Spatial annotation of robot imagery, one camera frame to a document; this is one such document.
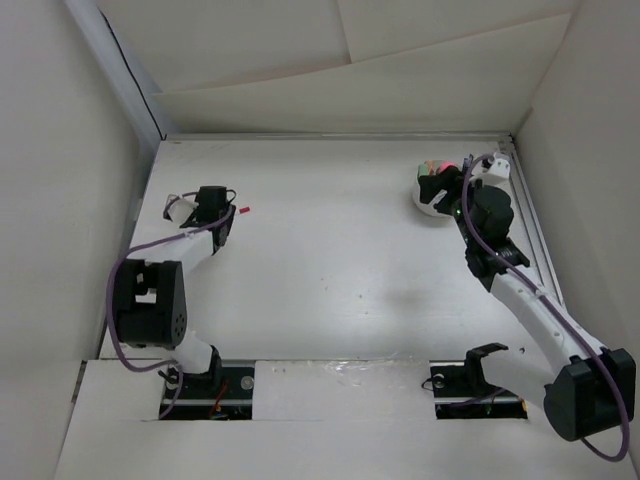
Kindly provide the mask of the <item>pink capped small bottle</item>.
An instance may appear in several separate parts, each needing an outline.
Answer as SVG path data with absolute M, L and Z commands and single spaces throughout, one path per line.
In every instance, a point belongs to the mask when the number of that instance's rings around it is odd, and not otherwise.
M 456 167 L 456 164 L 453 162 L 442 162 L 439 166 L 438 166 L 438 172 L 443 172 L 446 169 L 450 168 L 450 167 Z

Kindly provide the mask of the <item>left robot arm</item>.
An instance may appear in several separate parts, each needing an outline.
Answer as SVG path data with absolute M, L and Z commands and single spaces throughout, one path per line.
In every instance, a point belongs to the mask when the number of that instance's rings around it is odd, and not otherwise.
M 107 323 L 121 363 L 136 373 L 167 369 L 174 385 L 189 384 L 201 396 L 222 387 L 218 350 L 188 325 L 185 278 L 228 240 L 236 192 L 202 186 L 170 195 L 162 219 L 174 233 L 130 248 L 107 282 Z

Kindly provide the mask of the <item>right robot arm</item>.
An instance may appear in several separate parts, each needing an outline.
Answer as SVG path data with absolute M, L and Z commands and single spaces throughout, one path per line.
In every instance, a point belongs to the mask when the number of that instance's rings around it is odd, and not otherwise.
M 617 462 L 627 453 L 634 418 L 636 363 L 586 332 L 535 279 L 526 255 L 509 236 L 514 211 L 508 193 L 488 184 L 489 171 L 422 164 L 415 202 L 452 218 L 465 243 L 471 274 L 525 328 L 549 364 L 539 370 L 501 343 L 467 351 L 462 381 L 486 399 L 510 391 L 536 404 L 564 440 L 589 446 L 590 437 L 619 428 Z

